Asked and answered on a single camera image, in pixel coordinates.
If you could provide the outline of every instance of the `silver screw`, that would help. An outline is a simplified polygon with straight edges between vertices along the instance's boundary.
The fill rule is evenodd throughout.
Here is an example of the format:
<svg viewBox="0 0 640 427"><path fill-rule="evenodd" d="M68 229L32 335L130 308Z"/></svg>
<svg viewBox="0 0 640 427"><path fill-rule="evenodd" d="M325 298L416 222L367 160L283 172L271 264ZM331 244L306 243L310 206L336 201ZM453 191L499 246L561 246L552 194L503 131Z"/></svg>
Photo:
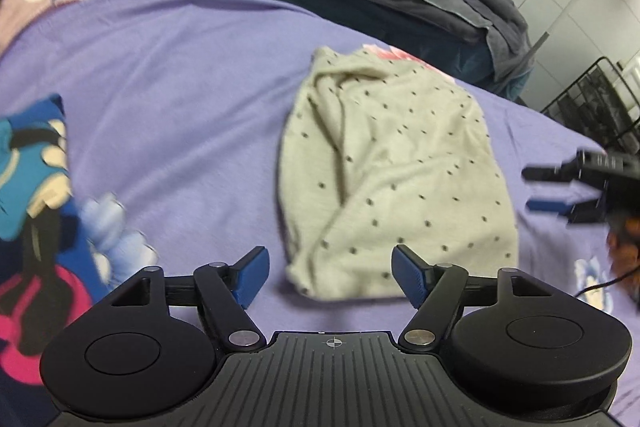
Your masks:
<svg viewBox="0 0 640 427"><path fill-rule="evenodd" d="M428 346L436 339L436 336L429 330L411 330L404 334L404 339L415 346Z"/></svg>
<svg viewBox="0 0 640 427"><path fill-rule="evenodd" d="M259 340L260 335L255 331L240 330L229 335L229 342L236 346L253 346Z"/></svg>

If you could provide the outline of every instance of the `ribbed black plate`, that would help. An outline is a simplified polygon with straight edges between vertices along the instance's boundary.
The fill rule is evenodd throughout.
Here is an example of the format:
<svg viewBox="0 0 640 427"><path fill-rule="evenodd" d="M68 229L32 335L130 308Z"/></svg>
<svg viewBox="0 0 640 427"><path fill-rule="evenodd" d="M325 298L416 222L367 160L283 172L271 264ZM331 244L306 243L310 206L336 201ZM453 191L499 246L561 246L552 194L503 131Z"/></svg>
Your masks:
<svg viewBox="0 0 640 427"><path fill-rule="evenodd" d="M158 385L171 385L171 380ZM110 425L69 413L50 427ZM563 423L606 427L604 413ZM484 409L440 361L406 355L386 333L280 333L260 353L231 355L198 397L118 427L540 427Z"/></svg>

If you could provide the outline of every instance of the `black wire rack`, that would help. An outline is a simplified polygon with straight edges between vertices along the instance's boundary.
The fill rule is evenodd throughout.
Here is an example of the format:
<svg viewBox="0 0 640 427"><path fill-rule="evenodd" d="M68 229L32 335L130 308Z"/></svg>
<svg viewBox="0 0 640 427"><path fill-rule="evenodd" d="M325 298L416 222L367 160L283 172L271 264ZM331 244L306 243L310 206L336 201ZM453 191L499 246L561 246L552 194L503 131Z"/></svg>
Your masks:
<svg viewBox="0 0 640 427"><path fill-rule="evenodd" d="M614 87L617 83L620 83L618 90ZM629 115L618 93L620 89L627 90L640 108L636 94L619 69L607 57L600 57L541 112L606 150L637 155L640 117L633 120Z"/></svg>

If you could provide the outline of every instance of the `purple bed sheet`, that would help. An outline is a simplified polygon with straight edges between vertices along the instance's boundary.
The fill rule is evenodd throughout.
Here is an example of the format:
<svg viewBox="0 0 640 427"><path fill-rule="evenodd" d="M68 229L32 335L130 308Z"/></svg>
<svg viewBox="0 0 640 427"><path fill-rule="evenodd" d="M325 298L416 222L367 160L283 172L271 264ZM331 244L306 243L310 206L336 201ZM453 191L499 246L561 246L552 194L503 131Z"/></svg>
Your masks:
<svg viewBox="0 0 640 427"><path fill-rule="evenodd" d="M276 330L397 335L414 313L404 299L326 305L297 295L285 279L278 220L280 134L312 53L320 46L350 53L366 43L384 46L273 0L84 0L36 20L0 59L0 114L60 93L76 197L114 192L128 226L145 233L168 275L268 247L271 276L249 310L267 338ZM568 230L525 209L532 195L587 191L530 186L520 178L526 164L560 162L594 144L466 87L484 110L510 190L520 267L570 293L583 283L575 274L578 259L608 277L604 227ZM616 288L605 297L640 339L630 300ZM194 310L172 312L197 322ZM633 354L611 409L633 427L640 419L639 359Z"/></svg>

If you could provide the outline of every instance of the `human hand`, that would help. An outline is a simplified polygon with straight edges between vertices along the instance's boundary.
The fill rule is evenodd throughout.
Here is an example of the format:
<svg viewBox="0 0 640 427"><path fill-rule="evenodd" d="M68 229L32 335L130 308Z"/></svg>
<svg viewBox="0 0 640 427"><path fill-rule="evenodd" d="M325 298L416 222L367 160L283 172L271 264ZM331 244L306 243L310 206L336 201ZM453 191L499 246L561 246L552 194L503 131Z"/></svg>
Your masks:
<svg viewBox="0 0 640 427"><path fill-rule="evenodd" d="M640 219L627 219L625 230L632 238L640 243ZM609 258L611 260L611 272L614 277L622 277L631 270L640 267L640 252L638 246L623 242L619 236L610 232L607 236ZM633 275L626 277L618 283L635 301L640 298L640 269Z"/></svg>

